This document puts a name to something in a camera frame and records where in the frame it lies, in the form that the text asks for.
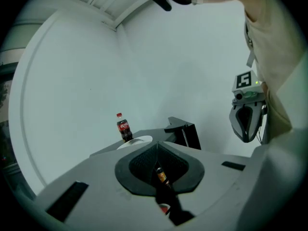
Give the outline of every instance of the white wall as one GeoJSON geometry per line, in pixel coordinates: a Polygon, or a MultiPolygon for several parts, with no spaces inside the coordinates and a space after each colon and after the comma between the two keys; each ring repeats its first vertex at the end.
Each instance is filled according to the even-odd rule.
{"type": "Polygon", "coordinates": [[[127,71],[116,32],[92,16],[57,12],[31,39],[14,76],[9,116],[17,161],[36,194],[120,140],[117,113],[133,131],[146,127],[143,98],[131,91],[127,71]]]}
{"type": "Polygon", "coordinates": [[[257,139],[244,144],[229,122],[235,75],[248,70],[244,8],[237,1],[172,7],[149,3],[118,27],[146,83],[155,127],[175,116],[196,125],[202,149],[250,156],[257,139]]]}

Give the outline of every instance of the bottle in funnel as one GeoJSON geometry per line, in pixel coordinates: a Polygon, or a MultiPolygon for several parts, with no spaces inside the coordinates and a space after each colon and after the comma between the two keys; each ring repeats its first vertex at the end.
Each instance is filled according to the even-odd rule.
{"type": "Polygon", "coordinates": [[[167,176],[161,167],[156,170],[156,173],[161,183],[165,184],[168,188],[172,188],[170,181],[167,179],[167,176]]]}
{"type": "Polygon", "coordinates": [[[122,116],[122,113],[116,114],[118,119],[117,127],[121,133],[122,139],[124,142],[128,142],[133,139],[133,134],[130,131],[130,127],[128,125],[127,120],[122,116]]]}

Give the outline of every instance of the red object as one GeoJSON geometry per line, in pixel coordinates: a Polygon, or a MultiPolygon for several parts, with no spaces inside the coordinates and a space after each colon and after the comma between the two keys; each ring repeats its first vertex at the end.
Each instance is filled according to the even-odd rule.
{"type": "Polygon", "coordinates": [[[167,211],[168,211],[168,207],[167,206],[164,206],[164,207],[160,207],[161,209],[162,209],[162,211],[164,212],[164,213],[166,213],[167,211]]]}
{"type": "Polygon", "coordinates": [[[121,136],[122,136],[122,140],[124,142],[128,142],[130,140],[133,139],[133,134],[130,131],[130,127],[129,124],[127,122],[127,120],[125,118],[123,118],[122,113],[118,113],[116,114],[117,118],[118,118],[118,122],[117,124],[117,128],[119,129],[121,136]]]}

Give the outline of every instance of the black slot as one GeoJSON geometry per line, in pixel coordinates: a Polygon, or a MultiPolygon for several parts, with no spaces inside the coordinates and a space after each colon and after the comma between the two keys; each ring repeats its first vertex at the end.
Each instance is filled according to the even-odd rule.
{"type": "Polygon", "coordinates": [[[57,220],[64,222],[88,186],[83,182],[74,182],[46,212],[57,220]]]}
{"type": "Polygon", "coordinates": [[[236,163],[232,163],[232,162],[223,162],[221,165],[226,166],[226,167],[230,167],[230,168],[234,168],[236,170],[240,170],[243,171],[244,168],[246,167],[243,164],[236,164],[236,163]]]}

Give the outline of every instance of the coca-cola bottle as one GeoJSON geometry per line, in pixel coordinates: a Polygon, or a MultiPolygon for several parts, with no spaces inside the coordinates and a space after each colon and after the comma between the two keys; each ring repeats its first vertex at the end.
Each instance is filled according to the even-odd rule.
{"type": "Polygon", "coordinates": [[[133,134],[130,131],[127,120],[122,116],[122,113],[116,114],[118,119],[117,127],[121,133],[122,139],[124,142],[128,142],[133,139],[133,134]]]}

